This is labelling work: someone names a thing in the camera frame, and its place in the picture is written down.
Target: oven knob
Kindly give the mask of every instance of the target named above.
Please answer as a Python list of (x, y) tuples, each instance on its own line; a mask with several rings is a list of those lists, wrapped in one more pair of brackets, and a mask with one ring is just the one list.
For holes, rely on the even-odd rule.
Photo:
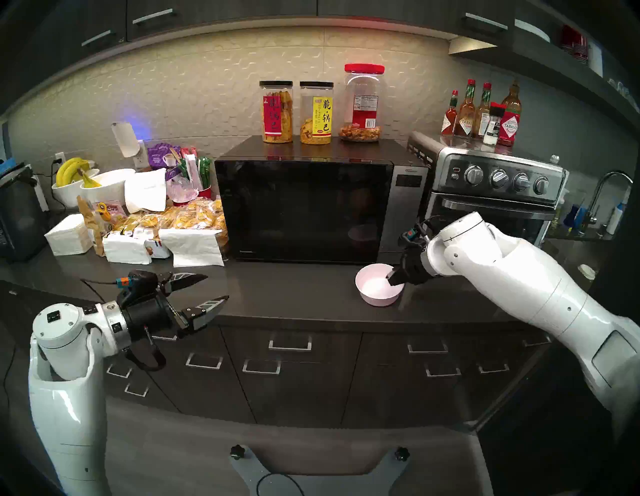
[(516, 191), (524, 191), (529, 186), (531, 186), (531, 182), (524, 172), (520, 172), (513, 178), (513, 189)]
[(471, 186), (476, 186), (482, 182), (484, 174), (477, 165), (471, 165), (465, 170), (465, 179)]
[(491, 174), (491, 186), (494, 189), (500, 189), (502, 186), (509, 182), (509, 176), (502, 169), (496, 169)]
[(544, 195), (549, 187), (549, 180), (544, 177), (538, 177), (536, 182), (533, 183), (533, 192), (537, 195)]

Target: drawer handle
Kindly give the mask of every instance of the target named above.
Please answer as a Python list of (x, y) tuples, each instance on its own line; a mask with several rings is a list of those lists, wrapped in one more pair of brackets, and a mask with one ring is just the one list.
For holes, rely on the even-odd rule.
[(529, 348), (530, 346), (540, 346), (542, 344), (549, 344), (551, 342), (551, 338), (546, 335), (545, 339), (543, 341), (540, 341), (538, 343), (528, 343), (526, 339), (522, 340), (522, 344), (524, 345), (525, 348)]
[(410, 344), (406, 345), (406, 348), (409, 350), (409, 355), (444, 355), (449, 352), (449, 348), (447, 347), (447, 343), (444, 341), (440, 341), (442, 343), (442, 349), (436, 349), (432, 351), (417, 351), (414, 350)]
[(495, 26), (496, 28), (504, 29), (505, 31), (507, 29), (509, 29), (509, 26), (505, 26), (504, 24), (501, 24), (500, 22), (495, 22), (494, 20), (487, 19), (486, 17), (480, 17), (479, 15), (472, 14), (472, 13), (469, 13), (469, 12), (465, 12), (465, 17), (467, 19), (474, 19), (474, 20), (478, 20), (480, 22), (484, 22), (485, 24), (491, 24), (492, 26)]
[(306, 348), (282, 348), (280, 346), (273, 345), (273, 339), (269, 341), (269, 349), (274, 349), (277, 351), (311, 351), (311, 336), (309, 337), (309, 341), (307, 343)]
[(105, 36), (109, 36), (110, 34), (111, 34), (111, 30), (108, 29), (104, 33), (100, 33), (99, 35), (95, 35), (93, 38), (89, 38), (88, 40), (83, 41), (82, 43), (80, 43), (80, 46), (84, 47), (89, 43), (93, 43), (94, 41), (99, 40), (100, 38), (104, 38)]
[(509, 365), (508, 364), (504, 364), (504, 368), (503, 369), (497, 369), (494, 371), (486, 371), (482, 368), (482, 365), (478, 365), (478, 371), (480, 371), (481, 374), (493, 374), (494, 372), (508, 372), (509, 371)]
[(247, 369), (247, 365), (249, 363), (249, 358), (247, 358), (244, 361), (244, 365), (242, 366), (242, 371), (245, 374), (262, 374), (265, 376), (279, 376), (280, 375), (280, 366), (282, 365), (282, 362), (280, 360), (276, 360), (276, 363), (278, 364), (278, 367), (276, 368), (275, 372), (262, 372), (262, 371), (250, 371), (249, 369)]
[(429, 367), (427, 367), (426, 364), (424, 364), (424, 370), (427, 371), (427, 377), (455, 377), (455, 376), (461, 376), (462, 372), (460, 372), (460, 369), (456, 367), (456, 373), (455, 374), (432, 374), (431, 372), (429, 372)]
[(163, 15), (169, 15), (169, 14), (173, 14), (172, 8), (168, 8), (167, 10), (161, 10), (160, 12), (154, 12), (153, 14), (143, 15), (142, 17), (138, 17), (137, 19), (133, 20), (132, 24), (140, 24), (141, 22), (145, 22), (146, 20), (154, 19), (156, 17), (162, 17)]
[(149, 386), (147, 385), (147, 389), (145, 389), (144, 393), (142, 394), (138, 394), (138, 393), (134, 393), (133, 391), (129, 391), (129, 386), (131, 386), (131, 383), (127, 384), (127, 387), (124, 388), (124, 392), (127, 394), (132, 394), (133, 396), (140, 396), (141, 398), (144, 398), (147, 393), (149, 392)]
[(109, 368), (107, 369), (107, 373), (110, 376), (122, 377), (123, 379), (129, 379), (129, 376), (131, 375), (131, 371), (133, 370), (133, 369), (129, 369), (129, 372), (127, 372), (127, 375), (123, 376), (122, 374), (116, 374), (115, 372), (111, 372), (112, 367), (113, 367), (113, 364), (109, 365)]
[(167, 336), (151, 336), (153, 339), (159, 339), (160, 341), (178, 341), (178, 336), (167, 337)]
[(222, 365), (222, 357), (219, 356), (218, 357), (218, 364), (215, 367), (209, 367), (208, 365), (196, 365), (196, 364), (192, 364), (191, 363), (191, 359), (193, 358), (193, 355), (195, 355), (195, 352), (192, 351), (189, 354), (189, 358), (187, 358), (187, 362), (185, 363), (185, 365), (187, 367), (194, 367), (196, 369), (209, 369), (211, 371), (218, 371), (220, 370), (220, 366)]

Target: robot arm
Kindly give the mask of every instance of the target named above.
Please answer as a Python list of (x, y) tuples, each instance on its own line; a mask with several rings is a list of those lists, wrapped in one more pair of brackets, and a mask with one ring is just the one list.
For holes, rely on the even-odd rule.
[[(422, 271), (403, 261), (390, 284), (462, 275), (498, 307), (541, 328), (579, 359), (596, 398), (614, 407), (612, 386), (640, 353), (640, 328), (611, 314), (588, 296), (549, 255), (524, 239), (506, 236), (477, 212), (443, 228), (419, 253)], [(407, 272), (402, 267), (412, 267)]]
[[(70, 496), (109, 496), (104, 471), (106, 404), (103, 361), (124, 351), (144, 370), (158, 370), (166, 360), (150, 330), (179, 328), (184, 337), (202, 329), (220, 311), (228, 296), (176, 311), (166, 297), (206, 276), (157, 276), (132, 271), (118, 280), (123, 291), (116, 301), (78, 308), (57, 303), (33, 321), (29, 357), (31, 417), (64, 492)], [(129, 349), (147, 339), (156, 365), (140, 362)]]

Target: oven window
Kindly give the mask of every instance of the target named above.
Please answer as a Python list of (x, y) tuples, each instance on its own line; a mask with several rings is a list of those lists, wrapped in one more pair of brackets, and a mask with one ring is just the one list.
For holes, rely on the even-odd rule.
[(375, 262), (393, 166), (216, 163), (235, 257)]

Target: jar lid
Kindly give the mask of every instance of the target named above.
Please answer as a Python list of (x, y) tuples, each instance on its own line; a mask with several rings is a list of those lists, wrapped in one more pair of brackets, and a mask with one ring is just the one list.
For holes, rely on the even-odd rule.
[(385, 66), (378, 64), (345, 64), (345, 72), (363, 72), (365, 74), (384, 74)]
[(260, 81), (260, 86), (267, 88), (282, 88), (284, 86), (293, 86), (293, 81)]
[(315, 86), (316, 88), (333, 88), (333, 83), (330, 81), (300, 81), (300, 87), (302, 86)]

